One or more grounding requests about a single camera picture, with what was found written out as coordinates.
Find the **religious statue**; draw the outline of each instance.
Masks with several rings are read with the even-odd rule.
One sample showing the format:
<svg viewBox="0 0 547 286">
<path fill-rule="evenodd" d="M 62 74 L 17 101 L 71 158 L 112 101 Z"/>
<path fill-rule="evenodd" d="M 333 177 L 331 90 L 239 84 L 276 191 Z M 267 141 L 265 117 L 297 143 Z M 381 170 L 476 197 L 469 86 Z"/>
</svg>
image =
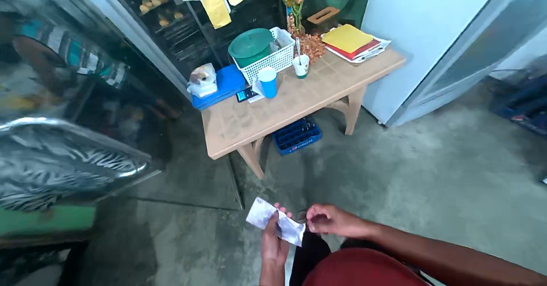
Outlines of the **religious statue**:
<svg viewBox="0 0 547 286">
<path fill-rule="evenodd" d="M 283 3 L 287 7 L 287 28 L 292 34 L 290 29 L 294 29 L 294 33 L 299 34 L 303 31 L 302 27 L 302 5 L 304 0 L 283 0 Z"/>
</svg>

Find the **yellow folder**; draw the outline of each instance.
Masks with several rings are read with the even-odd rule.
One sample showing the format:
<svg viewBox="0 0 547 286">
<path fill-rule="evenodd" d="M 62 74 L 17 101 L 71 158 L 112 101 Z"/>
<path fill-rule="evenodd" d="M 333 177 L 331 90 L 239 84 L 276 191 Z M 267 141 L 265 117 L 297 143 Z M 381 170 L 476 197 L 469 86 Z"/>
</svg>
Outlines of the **yellow folder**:
<svg viewBox="0 0 547 286">
<path fill-rule="evenodd" d="M 232 22 L 224 0 L 202 0 L 201 2 L 215 29 Z"/>
<path fill-rule="evenodd" d="M 324 43 L 348 53 L 352 53 L 373 39 L 372 35 L 364 33 L 349 24 L 342 25 L 323 35 Z"/>
</svg>

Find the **red shirt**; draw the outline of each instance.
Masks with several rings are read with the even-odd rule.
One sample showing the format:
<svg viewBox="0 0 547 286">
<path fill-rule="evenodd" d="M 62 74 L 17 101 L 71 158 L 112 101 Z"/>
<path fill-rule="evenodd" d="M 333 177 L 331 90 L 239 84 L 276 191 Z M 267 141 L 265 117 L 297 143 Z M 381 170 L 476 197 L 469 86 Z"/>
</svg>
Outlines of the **red shirt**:
<svg viewBox="0 0 547 286">
<path fill-rule="evenodd" d="M 323 259 L 303 286 L 429 285 L 399 261 L 379 251 L 345 248 Z"/>
</svg>

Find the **banknote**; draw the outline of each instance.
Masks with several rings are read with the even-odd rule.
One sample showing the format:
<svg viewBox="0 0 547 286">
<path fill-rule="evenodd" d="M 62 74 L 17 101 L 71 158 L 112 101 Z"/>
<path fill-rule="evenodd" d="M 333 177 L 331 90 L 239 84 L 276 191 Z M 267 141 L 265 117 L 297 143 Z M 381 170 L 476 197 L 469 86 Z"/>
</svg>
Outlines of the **banknote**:
<svg viewBox="0 0 547 286">
<path fill-rule="evenodd" d="M 274 214 L 274 212 L 276 212 L 276 210 L 278 209 L 270 203 L 260 197 L 257 197 L 254 200 L 253 205 L 250 207 L 249 214 L 245 220 L 263 230 L 266 228 L 268 220 L 270 220 L 270 217 Z M 305 230 L 306 224 L 298 224 L 288 218 L 285 213 L 279 211 L 279 220 L 277 221 L 276 228 L 277 237 L 301 247 L 302 237 L 304 236 Z"/>
</svg>

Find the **hand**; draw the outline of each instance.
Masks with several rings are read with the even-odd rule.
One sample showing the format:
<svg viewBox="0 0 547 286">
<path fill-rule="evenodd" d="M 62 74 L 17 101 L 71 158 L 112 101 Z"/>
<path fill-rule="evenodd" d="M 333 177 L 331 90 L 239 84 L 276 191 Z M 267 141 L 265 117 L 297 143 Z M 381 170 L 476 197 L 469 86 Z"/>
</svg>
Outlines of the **hand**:
<svg viewBox="0 0 547 286">
<path fill-rule="evenodd" d="M 279 203 L 275 203 L 274 207 L 281 212 L 287 214 L 287 217 L 292 218 L 293 214 L 287 212 L 287 208 L 281 207 Z M 270 221 L 266 225 L 262 233 L 262 262 L 270 262 L 275 265 L 284 266 L 289 254 L 289 243 L 281 240 L 275 234 L 279 213 L 276 211 L 271 216 Z"/>
<path fill-rule="evenodd" d="M 311 232 L 349 238 L 368 237 L 374 224 L 329 204 L 313 204 L 306 213 L 306 219 Z"/>
</svg>

